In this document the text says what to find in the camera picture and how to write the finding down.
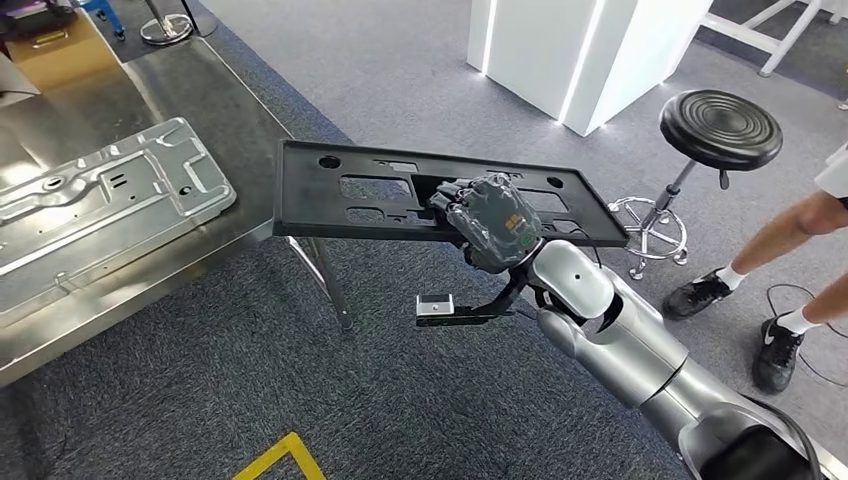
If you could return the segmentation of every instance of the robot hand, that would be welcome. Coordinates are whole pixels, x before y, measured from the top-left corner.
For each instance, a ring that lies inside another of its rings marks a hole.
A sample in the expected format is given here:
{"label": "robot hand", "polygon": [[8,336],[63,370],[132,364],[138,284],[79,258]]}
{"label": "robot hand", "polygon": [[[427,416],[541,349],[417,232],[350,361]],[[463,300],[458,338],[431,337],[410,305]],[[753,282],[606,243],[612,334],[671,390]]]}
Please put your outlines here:
{"label": "robot hand", "polygon": [[539,216],[502,173],[443,182],[429,203],[468,240],[465,260],[489,273],[521,263],[541,238]]}

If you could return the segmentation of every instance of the carpet floor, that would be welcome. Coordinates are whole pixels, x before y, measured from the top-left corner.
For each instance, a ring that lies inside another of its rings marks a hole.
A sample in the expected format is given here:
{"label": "carpet floor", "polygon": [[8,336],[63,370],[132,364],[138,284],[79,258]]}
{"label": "carpet floor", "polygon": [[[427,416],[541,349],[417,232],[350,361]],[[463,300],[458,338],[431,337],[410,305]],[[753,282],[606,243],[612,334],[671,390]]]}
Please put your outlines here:
{"label": "carpet floor", "polygon": [[[298,138],[575,167],[607,199],[653,196],[682,168],[656,125],[670,96],[720,88],[767,108],[786,133],[783,154],[734,175],[726,192],[715,172],[693,173],[678,204],[695,239],[690,264],[654,264],[635,285],[654,304],[811,191],[848,128],[827,95],[694,45],[666,86],[581,139],[465,65],[466,0],[203,3],[224,27],[209,43]],[[821,288],[844,270],[844,242],[820,239],[669,329],[722,380],[756,393],[748,372],[765,287]],[[0,477],[219,478],[296,431],[328,478],[685,478],[644,420],[532,320],[416,330],[415,294],[474,302],[500,286],[451,248],[329,250],[353,332],[340,332],[282,242],[265,242],[0,391]],[[602,254],[621,273],[629,266],[623,252]],[[848,345],[814,333],[803,351],[844,372]],[[843,398],[799,367],[790,390],[768,400],[845,459]],[[297,478],[295,468],[288,459],[269,474]]]}
{"label": "carpet floor", "polygon": [[[737,23],[744,23],[774,4],[774,0],[715,0],[710,11]],[[757,31],[782,39],[792,28],[807,5],[795,2],[786,10],[757,27]],[[775,72],[844,100],[848,97],[848,20],[830,25],[831,14],[820,11],[804,31]],[[749,62],[758,71],[769,54],[745,43],[703,28],[696,37]]]}

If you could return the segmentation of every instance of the black stool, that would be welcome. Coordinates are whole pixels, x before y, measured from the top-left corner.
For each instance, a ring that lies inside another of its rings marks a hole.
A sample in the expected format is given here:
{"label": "black stool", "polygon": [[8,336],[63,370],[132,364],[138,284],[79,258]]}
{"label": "black stool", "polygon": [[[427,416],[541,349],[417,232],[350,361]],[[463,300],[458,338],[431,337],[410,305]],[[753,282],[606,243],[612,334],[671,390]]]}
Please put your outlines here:
{"label": "black stool", "polygon": [[[672,258],[674,263],[685,265],[689,251],[686,247],[686,226],[669,208],[680,194],[680,185],[701,163],[719,171],[722,190],[730,186],[729,170],[749,171],[770,162],[783,147],[780,125],[768,112],[744,98],[717,90],[683,92],[665,104],[660,118],[660,131],[666,141],[680,153],[690,158],[677,179],[665,187],[656,201],[647,198],[626,197],[609,204],[612,212],[624,209],[635,222],[625,225],[631,238],[639,240],[638,247],[627,250],[639,257],[639,264],[630,270],[634,280],[641,280],[648,260]],[[651,209],[640,218],[632,204],[648,204]],[[680,238],[672,238],[654,229],[656,224],[674,221]],[[667,252],[654,252],[648,248],[648,238],[653,237],[671,246]]]}

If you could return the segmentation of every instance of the stool base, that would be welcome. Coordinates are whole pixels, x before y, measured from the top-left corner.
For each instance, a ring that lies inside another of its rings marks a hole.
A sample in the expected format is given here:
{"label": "stool base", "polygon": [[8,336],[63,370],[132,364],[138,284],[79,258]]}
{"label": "stool base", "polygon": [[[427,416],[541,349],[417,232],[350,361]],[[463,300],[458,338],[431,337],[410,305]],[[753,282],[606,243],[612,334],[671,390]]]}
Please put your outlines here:
{"label": "stool base", "polygon": [[[651,207],[650,213],[645,218],[640,218],[636,211],[633,210],[633,204],[646,204]],[[665,208],[660,204],[657,207],[657,202],[647,198],[625,197],[616,200],[608,205],[611,212],[617,213],[625,211],[633,220],[633,224],[625,224],[624,230],[630,234],[631,238],[639,239],[638,247],[628,245],[625,249],[639,257],[639,263],[630,269],[630,278],[633,280],[642,280],[644,278],[645,268],[648,266],[648,260],[666,260],[671,258],[677,265],[686,265],[689,260],[689,251],[686,248],[686,225],[671,209],[667,206],[670,201],[662,202]],[[669,237],[668,235],[654,230],[657,223],[667,225],[671,222],[677,224],[680,230],[680,239]],[[668,252],[652,252],[648,248],[648,238],[654,237],[663,243],[670,245],[672,248]]]}
{"label": "stool base", "polygon": [[160,23],[154,18],[141,27],[141,38],[156,46],[177,43],[191,34],[191,21],[182,14],[165,15]]}

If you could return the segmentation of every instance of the white sock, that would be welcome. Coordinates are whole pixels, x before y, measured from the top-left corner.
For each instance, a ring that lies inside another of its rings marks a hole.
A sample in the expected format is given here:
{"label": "white sock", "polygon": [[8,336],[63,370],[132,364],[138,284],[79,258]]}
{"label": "white sock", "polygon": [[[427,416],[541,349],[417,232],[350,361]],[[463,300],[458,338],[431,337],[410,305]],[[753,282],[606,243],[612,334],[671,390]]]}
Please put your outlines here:
{"label": "white sock", "polygon": [[807,330],[818,327],[817,323],[811,323],[809,320],[804,318],[804,309],[799,308],[794,312],[784,315],[777,319],[777,324],[783,328],[787,328],[792,331],[792,333],[803,335],[807,332]]}
{"label": "white sock", "polygon": [[748,275],[736,273],[733,268],[728,265],[717,271],[716,276],[720,278],[722,282],[727,284],[731,290],[736,290],[736,288],[739,287],[739,284],[742,283],[742,280],[745,280],[745,277]]}

